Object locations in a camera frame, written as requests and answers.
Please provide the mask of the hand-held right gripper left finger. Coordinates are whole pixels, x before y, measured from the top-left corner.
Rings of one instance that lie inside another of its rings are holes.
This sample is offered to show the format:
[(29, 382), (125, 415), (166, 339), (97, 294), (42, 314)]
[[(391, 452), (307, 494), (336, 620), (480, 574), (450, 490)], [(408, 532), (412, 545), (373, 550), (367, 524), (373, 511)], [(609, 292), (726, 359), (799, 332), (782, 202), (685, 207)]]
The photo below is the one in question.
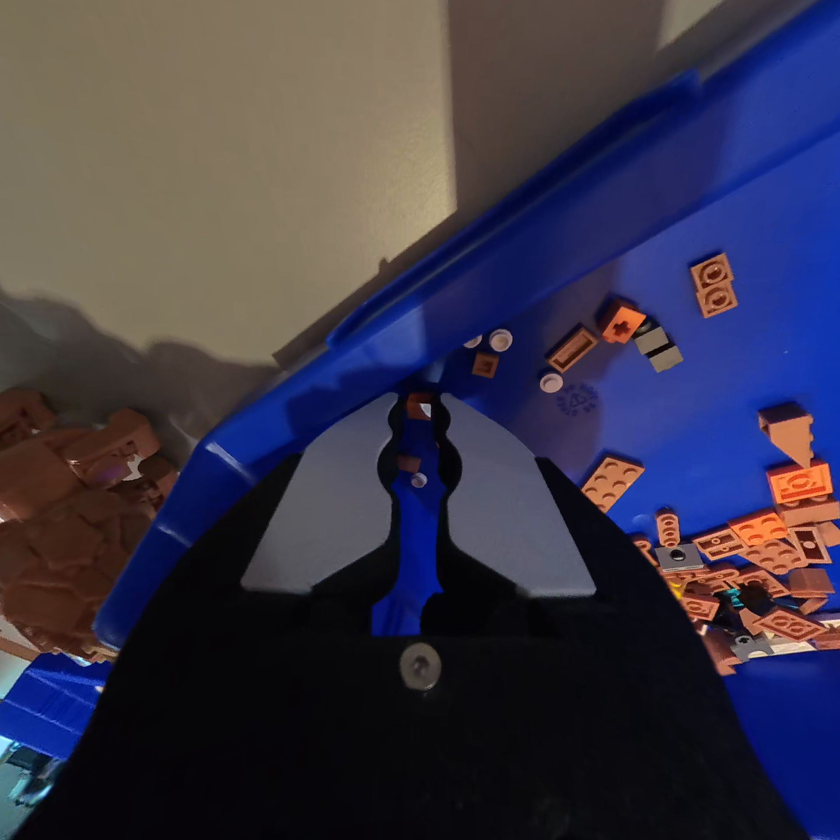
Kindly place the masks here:
[(246, 591), (309, 594), (385, 543), (392, 494), (379, 464), (397, 402), (387, 392), (307, 446), (241, 579)]

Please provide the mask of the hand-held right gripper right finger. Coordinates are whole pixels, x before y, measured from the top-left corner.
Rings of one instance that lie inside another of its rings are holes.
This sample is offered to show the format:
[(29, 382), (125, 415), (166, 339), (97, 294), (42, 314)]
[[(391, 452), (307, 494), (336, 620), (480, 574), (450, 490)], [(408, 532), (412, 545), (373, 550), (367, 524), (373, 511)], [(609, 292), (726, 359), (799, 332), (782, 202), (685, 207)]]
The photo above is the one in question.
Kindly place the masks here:
[(596, 592), (531, 450), (506, 428), (451, 394), (446, 439), (460, 461), (447, 502), (454, 546), (527, 597)]

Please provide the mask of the blue plastic bin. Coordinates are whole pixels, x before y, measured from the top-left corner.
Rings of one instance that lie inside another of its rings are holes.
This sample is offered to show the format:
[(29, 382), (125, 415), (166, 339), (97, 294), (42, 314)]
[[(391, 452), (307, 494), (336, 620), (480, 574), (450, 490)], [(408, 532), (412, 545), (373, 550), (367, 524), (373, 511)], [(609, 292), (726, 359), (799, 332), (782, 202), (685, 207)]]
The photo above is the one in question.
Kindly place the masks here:
[(112, 672), (65, 654), (38, 656), (1, 704), (1, 734), (52, 759), (68, 760)]
[[(709, 76), (686, 71), (631, 102), (464, 231), (361, 304), (297, 373), (222, 422), (194, 450), (95, 627), (136, 641), (158, 669), (164, 631), (182, 645), (164, 719), (229, 736), (267, 759), (244, 816), (201, 782), (166, 805), (174, 838), (835, 837), (838, 779), (793, 781), (769, 712), (740, 727), (688, 622), (618, 532), (658, 501), (690, 532), (769, 491), (781, 455), (756, 414), (797, 402), (817, 452), (838, 465), (838, 2), (817, 2)], [(726, 253), (738, 307), (701, 317), (690, 266)], [(601, 339), (606, 301), (656, 319), (684, 360), (655, 372), (633, 340)], [(539, 388), (577, 323), (600, 339)], [(488, 344), (497, 329), (511, 348)], [(482, 335), (467, 350), (464, 342)], [(471, 374), (479, 351), (496, 375)], [(614, 450), (652, 471), (615, 523), (587, 513), (584, 546), (610, 590), (562, 614), (557, 637), (441, 637), (429, 697), (396, 675), (412, 639), (281, 636), (258, 596), (230, 619), (175, 595), (174, 571), (227, 560), (253, 540), (304, 443), (385, 392), (407, 392), (449, 355), (442, 385), (535, 444), (550, 489)]]

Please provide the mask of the orange cross-hole brick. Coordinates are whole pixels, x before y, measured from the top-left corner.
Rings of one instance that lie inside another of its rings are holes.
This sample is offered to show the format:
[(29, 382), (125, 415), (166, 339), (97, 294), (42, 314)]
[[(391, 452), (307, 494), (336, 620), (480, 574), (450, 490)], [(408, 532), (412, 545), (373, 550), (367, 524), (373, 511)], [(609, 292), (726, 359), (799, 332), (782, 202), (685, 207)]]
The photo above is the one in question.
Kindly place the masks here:
[(597, 329), (603, 341), (626, 344), (646, 318), (647, 314), (638, 310), (630, 301), (614, 297), (606, 301), (601, 309)]

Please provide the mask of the grey desk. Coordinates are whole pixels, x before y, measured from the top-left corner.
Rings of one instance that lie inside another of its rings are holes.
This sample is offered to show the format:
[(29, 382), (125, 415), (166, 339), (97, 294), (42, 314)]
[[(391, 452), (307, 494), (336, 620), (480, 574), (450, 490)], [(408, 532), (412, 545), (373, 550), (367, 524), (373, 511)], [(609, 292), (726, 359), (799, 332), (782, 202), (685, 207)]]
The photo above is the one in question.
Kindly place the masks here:
[(2, 386), (184, 463), (635, 100), (812, 2), (2, 2)]

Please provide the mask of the brown eight-stud plate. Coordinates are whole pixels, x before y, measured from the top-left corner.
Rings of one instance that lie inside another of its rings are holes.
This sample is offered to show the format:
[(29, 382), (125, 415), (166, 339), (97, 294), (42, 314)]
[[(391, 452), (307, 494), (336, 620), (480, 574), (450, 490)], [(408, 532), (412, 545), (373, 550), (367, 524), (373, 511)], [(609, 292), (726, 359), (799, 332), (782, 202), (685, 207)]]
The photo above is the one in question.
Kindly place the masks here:
[(581, 485), (581, 493), (599, 511), (609, 512), (645, 472), (633, 458), (606, 453)]

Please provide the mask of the brown brick-built figure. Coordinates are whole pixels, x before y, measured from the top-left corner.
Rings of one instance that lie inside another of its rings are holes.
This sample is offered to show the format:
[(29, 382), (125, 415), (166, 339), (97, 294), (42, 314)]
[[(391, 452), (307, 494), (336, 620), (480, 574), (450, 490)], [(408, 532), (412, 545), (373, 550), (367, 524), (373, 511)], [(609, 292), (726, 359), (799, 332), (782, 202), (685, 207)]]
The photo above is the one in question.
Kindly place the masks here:
[(70, 426), (39, 392), (2, 391), (2, 649), (115, 661), (93, 625), (179, 476), (160, 450), (131, 408)]

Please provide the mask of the pile of mixed small bricks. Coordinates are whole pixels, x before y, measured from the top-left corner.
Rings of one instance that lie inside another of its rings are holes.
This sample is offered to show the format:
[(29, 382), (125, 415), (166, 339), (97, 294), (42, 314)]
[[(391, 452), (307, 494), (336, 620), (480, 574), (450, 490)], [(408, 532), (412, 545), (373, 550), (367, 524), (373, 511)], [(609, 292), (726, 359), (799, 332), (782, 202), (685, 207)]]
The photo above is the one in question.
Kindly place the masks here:
[(758, 658), (838, 651), (838, 498), (828, 463), (766, 474), (773, 506), (677, 543), (676, 515), (657, 514), (658, 543), (629, 537), (689, 618), (721, 676)]

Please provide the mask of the brown wedge slope brick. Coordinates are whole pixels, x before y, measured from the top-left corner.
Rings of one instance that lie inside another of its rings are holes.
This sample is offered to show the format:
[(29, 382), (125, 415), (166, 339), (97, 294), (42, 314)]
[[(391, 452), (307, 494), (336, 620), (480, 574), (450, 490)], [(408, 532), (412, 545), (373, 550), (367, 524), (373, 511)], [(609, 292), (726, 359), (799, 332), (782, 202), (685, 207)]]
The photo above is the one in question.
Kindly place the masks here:
[(771, 444), (799, 467), (808, 469), (814, 458), (813, 415), (796, 402), (758, 411), (760, 430)]

